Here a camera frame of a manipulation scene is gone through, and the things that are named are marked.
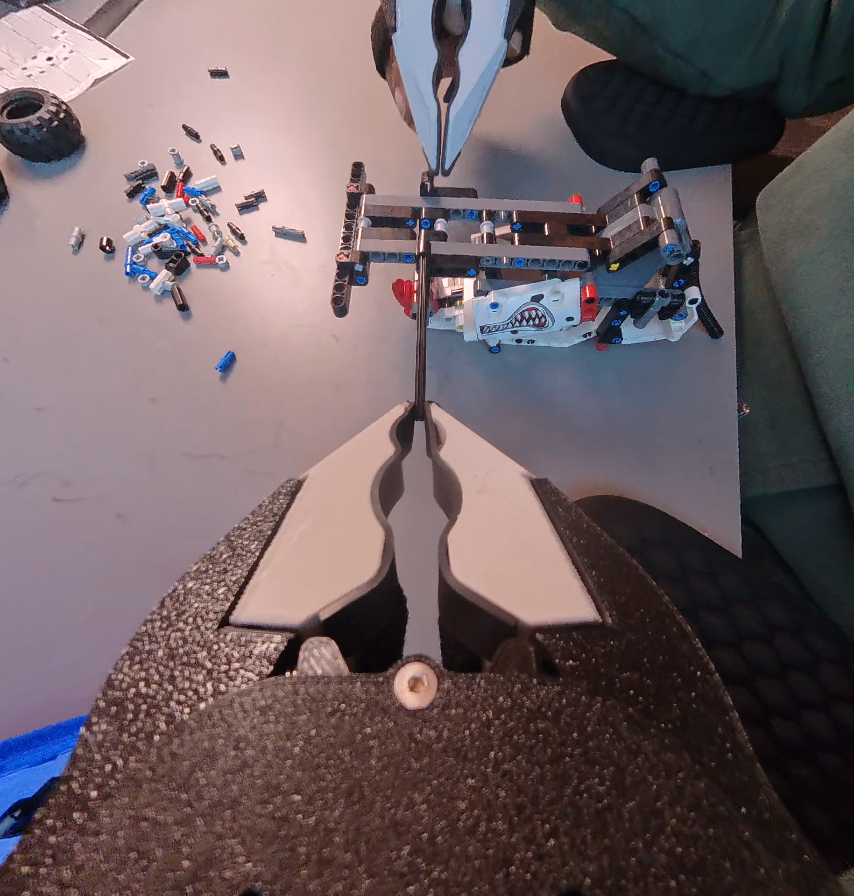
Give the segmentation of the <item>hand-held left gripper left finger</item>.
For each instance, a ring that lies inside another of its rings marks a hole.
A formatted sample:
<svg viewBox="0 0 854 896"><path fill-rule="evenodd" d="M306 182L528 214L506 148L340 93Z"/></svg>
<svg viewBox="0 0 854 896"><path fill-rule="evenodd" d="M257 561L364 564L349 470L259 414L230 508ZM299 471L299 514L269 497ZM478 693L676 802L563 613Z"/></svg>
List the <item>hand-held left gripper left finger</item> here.
<svg viewBox="0 0 854 896"><path fill-rule="evenodd" d="M324 634L344 652L399 652L407 623L388 516L403 491L413 406L391 409L310 468L240 588L237 627L302 638Z"/></svg>

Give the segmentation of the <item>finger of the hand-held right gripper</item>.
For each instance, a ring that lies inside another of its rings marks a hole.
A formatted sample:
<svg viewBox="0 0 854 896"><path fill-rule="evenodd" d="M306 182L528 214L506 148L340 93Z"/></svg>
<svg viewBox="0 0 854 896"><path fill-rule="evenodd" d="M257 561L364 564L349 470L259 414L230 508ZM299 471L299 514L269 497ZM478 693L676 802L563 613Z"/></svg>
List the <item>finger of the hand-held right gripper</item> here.
<svg viewBox="0 0 854 896"><path fill-rule="evenodd" d="M449 1L441 24L451 39L451 83L443 97L441 170L455 165L508 53L519 17L513 1Z"/></svg>
<svg viewBox="0 0 854 896"><path fill-rule="evenodd" d="M458 36L458 2L397 1L395 61L431 173L441 161L442 124L437 97L441 66L441 34Z"/></svg>

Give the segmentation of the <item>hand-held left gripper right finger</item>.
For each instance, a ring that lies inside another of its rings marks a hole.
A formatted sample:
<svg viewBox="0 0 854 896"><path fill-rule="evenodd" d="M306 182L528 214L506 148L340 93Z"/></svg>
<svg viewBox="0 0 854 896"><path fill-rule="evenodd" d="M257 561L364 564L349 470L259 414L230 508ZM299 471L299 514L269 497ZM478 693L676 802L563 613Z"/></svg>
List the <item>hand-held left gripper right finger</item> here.
<svg viewBox="0 0 854 896"><path fill-rule="evenodd" d="M533 475L436 404L428 407L440 626L467 648L604 622Z"/></svg>

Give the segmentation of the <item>white brick-built truck model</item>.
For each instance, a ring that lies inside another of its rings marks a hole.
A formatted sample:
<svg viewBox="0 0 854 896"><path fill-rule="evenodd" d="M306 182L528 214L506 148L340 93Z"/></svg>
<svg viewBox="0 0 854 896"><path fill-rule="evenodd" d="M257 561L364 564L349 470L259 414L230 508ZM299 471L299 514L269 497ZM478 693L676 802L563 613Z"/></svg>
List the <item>white brick-built truck model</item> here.
<svg viewBox="0 0 854 896"><path fill-rule="evenodd" d="M331 308L348 314L354 287L378 265L406 266L395 300L421 330L454 331L491 353L505 345L568 348L678 342L696 323L724 329L704 299L700 241L656 159L597 210L567 202L479 198L421 177L418 196L379 195L355 161Z"/></svg>

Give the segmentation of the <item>long black axle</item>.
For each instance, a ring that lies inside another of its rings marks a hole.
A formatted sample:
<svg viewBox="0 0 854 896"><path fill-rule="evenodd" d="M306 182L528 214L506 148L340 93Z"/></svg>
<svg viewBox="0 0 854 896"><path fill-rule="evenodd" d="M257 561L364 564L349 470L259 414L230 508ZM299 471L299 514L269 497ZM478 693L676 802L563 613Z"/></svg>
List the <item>long black axle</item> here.
<svg viewBox="0 0 854 896"><path fill-rule="evenodd" d="M414 419L426 418L426 354L431 298L431 237L430 226L421 223L424 214L419 215L416 266L416 344L414 353Z"/></svg>

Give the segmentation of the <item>blue storage bin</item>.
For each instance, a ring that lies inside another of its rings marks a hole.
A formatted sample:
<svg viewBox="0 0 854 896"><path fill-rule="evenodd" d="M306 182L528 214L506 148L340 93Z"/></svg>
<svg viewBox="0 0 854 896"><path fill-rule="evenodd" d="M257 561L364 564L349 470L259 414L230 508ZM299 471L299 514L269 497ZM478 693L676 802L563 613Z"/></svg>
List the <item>blue storage bin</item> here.
<svg viewBox="0 0 854 896"><path fill-rule="evenodd" d="M62 773L86 721L78 716L0 741L0 816ZM0 840L0 856L15 844L16 839Z"/></svg>

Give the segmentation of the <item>person's right forearm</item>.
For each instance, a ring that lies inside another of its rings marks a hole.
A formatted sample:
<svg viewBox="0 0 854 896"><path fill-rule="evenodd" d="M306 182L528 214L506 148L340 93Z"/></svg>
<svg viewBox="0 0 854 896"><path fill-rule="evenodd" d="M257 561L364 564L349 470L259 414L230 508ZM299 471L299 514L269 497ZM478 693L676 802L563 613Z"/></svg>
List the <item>person's right forearm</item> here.
<svg viewBox="0 0 854 896"><path fill-rule="evenodd" d="M854 104L854 1L545 1L552 24L685 92L787 118Z"/></svg>

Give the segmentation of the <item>grey desk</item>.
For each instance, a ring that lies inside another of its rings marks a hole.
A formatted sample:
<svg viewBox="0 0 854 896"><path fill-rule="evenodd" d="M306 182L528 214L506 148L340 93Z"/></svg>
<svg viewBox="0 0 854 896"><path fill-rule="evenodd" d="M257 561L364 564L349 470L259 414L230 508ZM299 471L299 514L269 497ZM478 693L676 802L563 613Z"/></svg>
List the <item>grey desk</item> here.
<svg viewBox="0 0 854 896"><path fill-rule="evenodd" d="M0 150L0 739L88 711L123 645L176 579L290 476L412 392L414 330L374 267L333 316L343 186L364 161L378 192L416 193L421 147L376 75L376 2L142 2L112 42L153 66L266 60L305 74L325 123L319 182L327 285L312 328L220 330L173 318L107 331L69 319L58 255L88 244L59 224L82 154L32 166ZM592 208L631 179L572 140L559 109L596 48L536 15L532 53L500 73L453 183L480 196ZM734 364L732 172L680 171L703 243L720 342L598 351L506 347L432 332L429 395L571 497L657 506L741 552ZM237 362L215 365L233 350Z"/></svg>

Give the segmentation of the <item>loose small building parts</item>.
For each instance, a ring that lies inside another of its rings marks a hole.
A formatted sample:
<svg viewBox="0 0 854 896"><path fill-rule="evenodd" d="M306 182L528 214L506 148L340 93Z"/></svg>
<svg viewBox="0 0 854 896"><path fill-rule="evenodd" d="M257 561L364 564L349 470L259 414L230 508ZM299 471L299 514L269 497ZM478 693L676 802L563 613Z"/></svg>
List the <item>loose small building parts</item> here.
<svg viewBox="0 0 854 896"><path fill-rule="evenodd" d="M86 148L57 220L88 235L56 257L70 320L124 332L166 318L186 331L323 322L318 94L270 60L228 74L137 59L81 96Z"/></svg>

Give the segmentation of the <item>white sticker sheet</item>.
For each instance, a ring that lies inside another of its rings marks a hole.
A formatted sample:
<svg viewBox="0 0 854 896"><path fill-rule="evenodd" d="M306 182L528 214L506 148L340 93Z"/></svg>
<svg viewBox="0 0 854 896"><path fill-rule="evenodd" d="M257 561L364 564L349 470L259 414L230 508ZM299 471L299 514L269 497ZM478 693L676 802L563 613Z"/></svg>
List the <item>white sticker sheet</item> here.
<svg viewBox="0 0 854 896"><path fill-rule="evenodd" d="M0 94L28 87L70 101L133 60L49 6L0 17Z"/></svg>

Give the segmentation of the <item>green sweatshirt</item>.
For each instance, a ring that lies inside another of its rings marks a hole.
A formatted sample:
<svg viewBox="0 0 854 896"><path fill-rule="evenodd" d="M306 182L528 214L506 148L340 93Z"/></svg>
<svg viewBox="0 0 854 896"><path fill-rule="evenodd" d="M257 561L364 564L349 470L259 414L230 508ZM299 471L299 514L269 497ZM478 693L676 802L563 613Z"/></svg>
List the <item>green sweatshirt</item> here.
<svg viewBox="0 0 854 896"><path fill-rule="evenodd" d="M742 510L854 637L854 109L734 248Z"/></svg>

